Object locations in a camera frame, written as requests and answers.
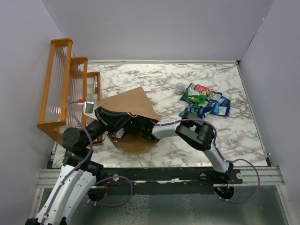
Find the red snack packet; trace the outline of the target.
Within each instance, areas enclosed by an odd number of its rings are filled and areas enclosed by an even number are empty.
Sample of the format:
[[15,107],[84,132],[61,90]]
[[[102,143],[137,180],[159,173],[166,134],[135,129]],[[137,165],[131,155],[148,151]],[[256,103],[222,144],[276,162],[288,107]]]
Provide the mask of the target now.
[[195,90],[213,92],[212,88],[209,88],[209,87],[206,87],[206,86],[202,86],[202,85],[199,85],[199,84],[197,84],[195,86]]

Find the brown paper bag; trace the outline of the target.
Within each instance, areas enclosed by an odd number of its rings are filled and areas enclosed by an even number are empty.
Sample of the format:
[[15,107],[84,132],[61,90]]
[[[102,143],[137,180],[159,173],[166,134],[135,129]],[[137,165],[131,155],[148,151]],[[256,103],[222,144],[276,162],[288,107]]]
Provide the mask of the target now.
[[[97,105],[112,112],[125,113],[130,119],[159,122],[159,117],[142,87],[104,98]],[[108,138],[119,151],[138,160],[140,167],[147,169],[151,166],[152,148],[157,141],[145,140],[141,131],[134,128],[123,138],[115,138],[111,134]]]

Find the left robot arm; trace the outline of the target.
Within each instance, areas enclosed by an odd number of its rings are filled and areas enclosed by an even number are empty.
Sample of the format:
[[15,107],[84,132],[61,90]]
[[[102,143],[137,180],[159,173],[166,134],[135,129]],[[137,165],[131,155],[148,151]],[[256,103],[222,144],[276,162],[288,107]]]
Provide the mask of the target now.
[[125,112],[111,112],[102,107],[91,116],[87,127],[67,128],[63,133],[66,149],[63,166],[48,199],[40,212],[26,221],[28,225],[66,225],[89,189],[110,179],[104,167],[91,161],[93,141],[105,132],[115,133],[130,120]]

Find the green snack packet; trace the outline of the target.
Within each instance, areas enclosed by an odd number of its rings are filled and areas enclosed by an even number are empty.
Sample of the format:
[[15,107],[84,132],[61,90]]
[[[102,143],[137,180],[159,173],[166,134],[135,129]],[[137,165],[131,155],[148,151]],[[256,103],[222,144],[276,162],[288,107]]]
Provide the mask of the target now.
[[191,87],[186,88],[184,93],[185,99],[192,104],[204,105],[208,102],[213,95],[212,91],[200,91]]

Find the blue green snack bag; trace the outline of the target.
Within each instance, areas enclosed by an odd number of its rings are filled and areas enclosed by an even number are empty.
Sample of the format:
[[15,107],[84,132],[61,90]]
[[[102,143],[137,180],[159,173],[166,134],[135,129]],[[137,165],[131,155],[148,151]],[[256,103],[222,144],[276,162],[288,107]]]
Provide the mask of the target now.
[[179,116],[182,117],[185,113],[192,113],[193,115],[199,117],[200,119],[205,118],[210,112],[212,111],[213,106],[207,105],[205,107],[189,104],[180,114]]

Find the dark blue snack bag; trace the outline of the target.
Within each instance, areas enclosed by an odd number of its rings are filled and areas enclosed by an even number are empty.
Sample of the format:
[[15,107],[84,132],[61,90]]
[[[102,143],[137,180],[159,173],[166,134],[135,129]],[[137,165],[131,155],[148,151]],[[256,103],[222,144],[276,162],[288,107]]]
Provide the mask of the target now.
[[231,101],[226,97],[221,97],[213,106],[210,114],[229,117]]

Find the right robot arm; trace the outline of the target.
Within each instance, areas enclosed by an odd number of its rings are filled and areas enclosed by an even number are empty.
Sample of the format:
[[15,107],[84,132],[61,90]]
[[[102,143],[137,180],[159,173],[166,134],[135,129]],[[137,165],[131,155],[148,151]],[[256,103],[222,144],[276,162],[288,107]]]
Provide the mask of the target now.
[[141,135],[145,140],[152,142],[178,136],[193,149],[205,154],[212,164],[218,182],[226,183],[233,176],[233,163],[229,162],[217,147],[215,127],[190,112],[184,113],[179,120],[165,123],[138,116],[130,119],[124,130],[126,134]]

